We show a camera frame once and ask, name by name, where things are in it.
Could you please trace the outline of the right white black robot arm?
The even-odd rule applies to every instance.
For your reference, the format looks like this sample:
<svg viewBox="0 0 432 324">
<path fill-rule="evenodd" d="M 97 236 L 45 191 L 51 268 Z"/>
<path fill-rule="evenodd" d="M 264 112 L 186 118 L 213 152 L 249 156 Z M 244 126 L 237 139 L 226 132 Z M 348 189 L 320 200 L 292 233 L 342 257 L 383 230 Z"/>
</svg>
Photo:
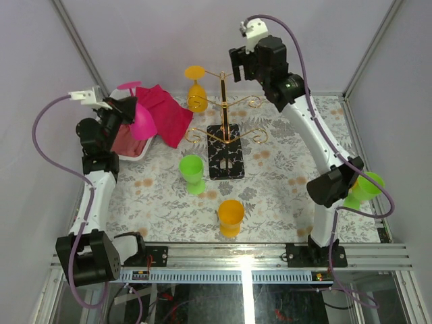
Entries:
<svg viewBox="0 0 432 324">
<path fill-rule="evenodd" d="M 229 50 L 234 80 L 256 80 L 266 99 L 288 118 L 315 162 L 318 176 L 307 182 L 306 190 L 315 203 L 313 230 L 306 246 L 287 245 L 289 266 L 347 267 L 345 250 L 339 245 L 334 214 L 363 169 L 360 157 L 352 157 L 339 145 L 320 116 L 304 78 L 289 71 L 287 49 L 282 40 L 266 36 L 253 51 L 246 47 Z"/>
</svg>

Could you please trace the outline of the orange plastic wine glass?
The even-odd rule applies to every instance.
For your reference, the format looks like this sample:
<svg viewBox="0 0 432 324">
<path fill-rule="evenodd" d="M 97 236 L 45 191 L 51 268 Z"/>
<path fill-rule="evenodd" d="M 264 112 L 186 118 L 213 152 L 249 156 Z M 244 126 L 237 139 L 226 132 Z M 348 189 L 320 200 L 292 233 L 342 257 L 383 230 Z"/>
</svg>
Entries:
<svg viewBox="0 0 432 324">
<path fill-rule="evenodd" d="M 201 113 L 207 109 L 208 101 L 205 89 L 198 83 L 206 74 L 205 68 L 199 65 L 191 65 L 185 69 L 184 75 L 193 81 L 189 88 L 187 105 L 193 113 Z"/>
</svg>

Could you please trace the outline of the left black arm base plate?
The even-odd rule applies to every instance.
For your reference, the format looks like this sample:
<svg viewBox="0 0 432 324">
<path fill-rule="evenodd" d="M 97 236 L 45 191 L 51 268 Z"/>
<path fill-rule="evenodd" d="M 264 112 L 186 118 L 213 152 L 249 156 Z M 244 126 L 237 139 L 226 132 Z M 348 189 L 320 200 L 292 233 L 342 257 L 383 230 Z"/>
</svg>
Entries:
<svg viewBox="0 0 432 324">
<path fill-rule="evenodd" d="M 129 257 L 125 263 L 125 267 L 166 267 L 168 261 L 167 246 L 147 246 L 144 249 L 139 249 L 138 252 Z"/>
</svg>

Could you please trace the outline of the magenta plastic wine glass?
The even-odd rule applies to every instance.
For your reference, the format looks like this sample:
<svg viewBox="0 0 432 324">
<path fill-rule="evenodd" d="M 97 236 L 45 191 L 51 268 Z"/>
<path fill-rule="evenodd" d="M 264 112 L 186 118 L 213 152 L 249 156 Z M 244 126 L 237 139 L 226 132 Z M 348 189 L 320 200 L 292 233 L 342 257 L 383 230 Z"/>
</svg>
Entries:
<svg viewBox="0 0 432 324">
<path fill-rule="evenodd" d="M 136 98 L 133 88 L 142 84 L 141 81 L 132 81 L 121 84 L 118 90 L 129 90 L 132 97 Z M 130 124 L 130 132 L 135 140 L 147 140 L 157 134 L 157 128 L 149 111 L 140 103 L 136 104 L 134 122 Z"/>
</svg>

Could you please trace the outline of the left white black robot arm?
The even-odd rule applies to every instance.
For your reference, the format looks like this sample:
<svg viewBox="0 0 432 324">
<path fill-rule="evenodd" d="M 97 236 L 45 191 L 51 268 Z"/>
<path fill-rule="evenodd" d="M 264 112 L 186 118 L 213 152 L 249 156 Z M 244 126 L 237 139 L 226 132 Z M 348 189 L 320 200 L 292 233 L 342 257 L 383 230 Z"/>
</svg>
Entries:
<svg viewBox="0 0 432 324">
<path fill-rule="evenodd" d="M 119 156 L 112 146 L 120 127 L 134 122 L 137 100 L 106 97 L 102 104 L 95 109 L 96 118 L 82 119 L 76 126 L 83 153 L 84 192 L 69 234 L 55 245 L 68 283 L 77 287 L 117 280 L 122 266 L 145 265 L 148 257 L 139 233 L 110 239 L 105 231 L 119 174 Z"/>
</svg>

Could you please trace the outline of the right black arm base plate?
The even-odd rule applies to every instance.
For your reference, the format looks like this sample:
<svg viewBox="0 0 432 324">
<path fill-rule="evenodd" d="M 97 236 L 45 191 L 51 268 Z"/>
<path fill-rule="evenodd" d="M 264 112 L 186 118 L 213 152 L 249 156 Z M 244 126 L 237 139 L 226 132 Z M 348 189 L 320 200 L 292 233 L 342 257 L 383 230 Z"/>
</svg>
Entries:
<svg viewBox="0 0 432 324">
<path fill-rule="evenodd" d="M 318 247 L 315 244 L 286 244 L 288 267 L 317 268 L 329 267 L 329 246 Z M 334 268 L 346 268 L 348 262 L 343 246 L 336 242 L 331 248 L 331 260 Z"/>
</svg>

